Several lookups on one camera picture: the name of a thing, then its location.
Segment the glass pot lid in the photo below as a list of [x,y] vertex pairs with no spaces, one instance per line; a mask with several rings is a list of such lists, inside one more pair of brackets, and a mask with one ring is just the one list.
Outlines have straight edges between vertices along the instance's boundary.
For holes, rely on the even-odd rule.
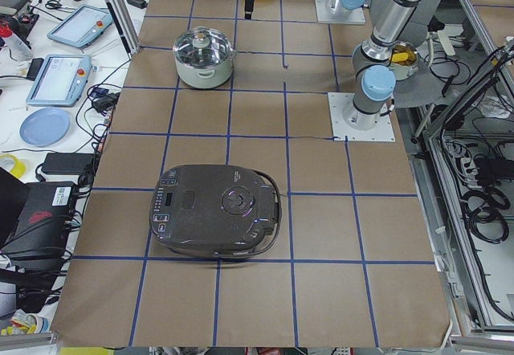
[[233,59],[235,50],[221,31],[199,26],[185,31],[175,39],[173,55],[180,64],[202,69]]

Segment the pale green cooking pot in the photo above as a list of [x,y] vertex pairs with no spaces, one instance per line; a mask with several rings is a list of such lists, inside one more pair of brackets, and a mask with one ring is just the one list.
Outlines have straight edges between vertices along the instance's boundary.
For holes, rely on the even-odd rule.
[[188,67],[180,64],[175,59],[175,57],[174,60],[177,73],[180,76],[182,82],[193,88],[211,89],[224,84],[232,76],[234,70],[234,57],[233,59],[228,59],[217,66],[202,69]]

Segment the steel bowl with yellow items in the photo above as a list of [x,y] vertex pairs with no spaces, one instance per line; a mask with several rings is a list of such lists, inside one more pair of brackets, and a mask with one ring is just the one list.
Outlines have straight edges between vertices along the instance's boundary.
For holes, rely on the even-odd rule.
[[398,42],[392,50],[389,69],[394,73],[397,81],[403,81],[418,71],[418,52],[416,48],[406,42]]

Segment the far blue teach pendant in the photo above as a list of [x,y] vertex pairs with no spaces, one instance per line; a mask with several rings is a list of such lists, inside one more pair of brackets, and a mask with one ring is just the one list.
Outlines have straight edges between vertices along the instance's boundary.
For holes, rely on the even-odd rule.
[[108,10],[85,5],[49,31],[47,37],[57,43],[84,48],[96,41],[112,23]]

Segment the blue teach pendant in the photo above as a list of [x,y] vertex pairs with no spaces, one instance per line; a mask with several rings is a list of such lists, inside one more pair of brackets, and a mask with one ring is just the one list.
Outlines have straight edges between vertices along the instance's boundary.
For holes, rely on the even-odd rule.
[[108,10],[85,5],[49,31],[47,37],[57,43],[84,48],[96,41],[112,23]]
[[47,55],[26,104],[37,107],[73,106],[82,96],[91,69],[90,55]]

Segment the grey chair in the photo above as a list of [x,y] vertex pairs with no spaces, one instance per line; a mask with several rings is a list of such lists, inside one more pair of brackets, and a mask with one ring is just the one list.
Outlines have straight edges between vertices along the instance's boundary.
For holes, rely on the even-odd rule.
[[[418,48],[425,43],[428,26],[437,7],[419,6],[398,36],[396,44],[407,43]],[[433,102],[439,93],[438,83],[423,61],[418,70],[406,80],[398,81],[394,89],[395,108],[413,108]]]

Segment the near blue teach pendant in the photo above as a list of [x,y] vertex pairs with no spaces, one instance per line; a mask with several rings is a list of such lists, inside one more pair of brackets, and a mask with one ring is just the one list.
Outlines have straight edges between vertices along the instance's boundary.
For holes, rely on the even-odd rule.
[[37,107],[73,106],[82,96],[91,69],[90,55],[47,55],[26,104]]

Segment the dark grey rice cooker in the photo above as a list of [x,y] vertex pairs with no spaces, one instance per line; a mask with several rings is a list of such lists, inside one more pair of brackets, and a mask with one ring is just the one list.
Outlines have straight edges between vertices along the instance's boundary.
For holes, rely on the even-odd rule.
[[246,259],[271,249],[281,216],[279,188],[268,174],[237,165],[179,165],[157,181],[149,227],[177,254]]

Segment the white spray bottle red cap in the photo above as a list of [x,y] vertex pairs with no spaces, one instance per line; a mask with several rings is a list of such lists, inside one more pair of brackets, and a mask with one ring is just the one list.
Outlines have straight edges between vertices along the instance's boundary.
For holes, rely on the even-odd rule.
[[32,50],[10,29],[9,25],[1,21],[0,36],[10,50],[11,57],[16,61],[30,61],[33,59]]

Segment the light blue plate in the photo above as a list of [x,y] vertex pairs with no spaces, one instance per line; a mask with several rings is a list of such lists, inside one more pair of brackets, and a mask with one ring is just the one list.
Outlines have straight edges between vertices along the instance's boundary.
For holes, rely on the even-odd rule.
[[19,136],[28,145],[49,146],[66,135],[70,124],[70,116],[63,109],[41,108],[22,122]]

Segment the black power adapter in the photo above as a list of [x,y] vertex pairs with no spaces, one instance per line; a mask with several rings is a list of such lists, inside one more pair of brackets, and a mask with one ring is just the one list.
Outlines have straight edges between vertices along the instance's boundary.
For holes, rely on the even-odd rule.
[[41,172],[48,175],[78,175],[92,160],[92,153],[48,153]]

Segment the yellow tape roll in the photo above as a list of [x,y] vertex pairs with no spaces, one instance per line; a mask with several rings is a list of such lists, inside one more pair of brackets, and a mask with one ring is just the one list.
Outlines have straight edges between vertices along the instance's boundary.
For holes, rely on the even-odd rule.
[[26,165],[16,156],[7,153],[0,156],[0,166],[16,178],[21,178],[27,169]]

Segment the black computer box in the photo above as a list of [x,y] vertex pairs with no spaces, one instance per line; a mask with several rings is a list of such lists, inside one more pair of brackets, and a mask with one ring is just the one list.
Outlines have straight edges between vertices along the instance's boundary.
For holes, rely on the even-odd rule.
[[1,253],[12,260],[64,254],[79,195],[76,184],[1,184]]

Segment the aluminium frame post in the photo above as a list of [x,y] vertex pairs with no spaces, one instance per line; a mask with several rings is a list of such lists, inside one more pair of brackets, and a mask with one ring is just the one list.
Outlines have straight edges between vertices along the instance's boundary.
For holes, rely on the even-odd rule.
[[105,2],[112,15],[124,49],[130,55],[136,54],[141,49],[141,45],[125,1],[105,0]]

